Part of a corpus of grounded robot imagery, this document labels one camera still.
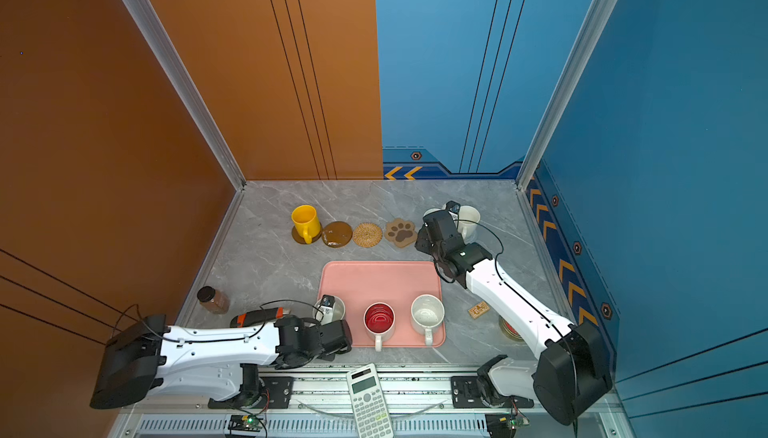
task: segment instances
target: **calculator screen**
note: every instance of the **calculator screen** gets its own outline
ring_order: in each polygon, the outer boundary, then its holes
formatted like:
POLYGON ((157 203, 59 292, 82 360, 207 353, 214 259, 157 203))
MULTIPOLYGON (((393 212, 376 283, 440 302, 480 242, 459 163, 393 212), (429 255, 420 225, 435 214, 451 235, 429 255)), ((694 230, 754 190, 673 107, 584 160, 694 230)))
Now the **calculator screen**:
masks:
POLYGON ((376 386, 376 378, 371 376, 370 378, 365 378, 363 381, 352 384, 352 392, 360 393, 361 391, 368 390, 373 386, 376 386))

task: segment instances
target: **orange wall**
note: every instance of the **orange wall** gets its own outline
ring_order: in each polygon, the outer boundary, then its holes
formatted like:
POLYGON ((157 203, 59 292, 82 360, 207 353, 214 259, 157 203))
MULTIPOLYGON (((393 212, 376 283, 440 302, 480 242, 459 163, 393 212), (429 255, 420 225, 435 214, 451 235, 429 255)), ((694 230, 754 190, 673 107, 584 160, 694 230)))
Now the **orange wall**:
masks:
POLYGON ((234 190, 120 0, 0 19, 2 434, 102 436, 89 338, 134 302, 175 318, 234 190))
POLYGON ((248 179, 380 178, 376 0, 150 0, 248 179))

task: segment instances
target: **cup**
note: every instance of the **cup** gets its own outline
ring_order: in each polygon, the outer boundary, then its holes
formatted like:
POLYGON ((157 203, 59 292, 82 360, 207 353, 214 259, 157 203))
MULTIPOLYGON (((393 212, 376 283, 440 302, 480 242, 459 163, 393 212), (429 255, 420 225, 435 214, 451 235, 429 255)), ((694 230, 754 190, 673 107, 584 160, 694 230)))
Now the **cup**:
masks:
POLYGON ((475 237, 475 230, 477 229, 477 223, 480 221, 480 212, 474 206, 463 205, 458 209, 458 220, 456 221, 456 229, 462 234, 464 242, 467 243, 471 238, 475 237))
POLYGON ((376 351, 395 333, 395 311, 386 303, 374 303, 362 316, 368 336, 376 343, 376 351))
POLYGON ((434 343, 432 332, 440 326, 446 317, 446 309, 436 296, 423 294, 411 304, 411 325, 417 333, 424 335, 424 344, 434 343))
MULTIPOLYGON (((315 303, 315 306, 317 308, 320 308, 320 306, 322 305, 324 297, 325 296, 323 296, 323 298, 319 299, 317 303, 315 303)), ((346 314, 346 307, 344 306, 344 302, 339 297, 333 297, 333 298, 334 298, 334 301, 333 301, 333 307, 331 308, 330 317, 328 317, 325 314, 322 314, 319 311, 315 312, 315 319, 318 320, 320 324, 328 324, 331 321, 338 321, 338 320, 344 319, 344 315, 346 314)))
POLYGON ((290 219, 293 220, 293 226, 296 227, 299 236, 304 238, 307 244, 312 243, 312 239, 322 232, 322 226, 320 226, 320 220, 317 217, 317 210, 313 206, 302 204, 293 210, 290 219))

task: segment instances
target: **spice jar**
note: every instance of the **spice jar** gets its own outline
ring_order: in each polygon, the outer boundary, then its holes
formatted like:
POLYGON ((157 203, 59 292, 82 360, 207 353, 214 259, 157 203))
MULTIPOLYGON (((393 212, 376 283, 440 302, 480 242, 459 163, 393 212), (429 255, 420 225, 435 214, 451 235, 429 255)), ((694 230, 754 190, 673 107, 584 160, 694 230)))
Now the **spice jar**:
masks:
POLYGON ((230 308, 230 299, 213 287, 202 287, 197 290, 197 299, 200 300, 203 308, 214 314, 225 314, 230 308))

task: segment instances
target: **blue wall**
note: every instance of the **blue wall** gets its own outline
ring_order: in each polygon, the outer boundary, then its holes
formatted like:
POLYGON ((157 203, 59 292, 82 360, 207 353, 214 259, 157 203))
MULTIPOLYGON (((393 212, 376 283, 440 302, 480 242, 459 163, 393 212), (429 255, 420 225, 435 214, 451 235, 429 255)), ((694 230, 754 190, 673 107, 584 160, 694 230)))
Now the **blue wall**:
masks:
POLYGON ((768 0, 619 0, 544 155, 618 308, 639 438, 768 435, 768 333, 738 340, 768 327, 767 19, 768 0))
POLYGON ((591 1, 376 0, 384 147, 453 173, 519 160, 591 1))

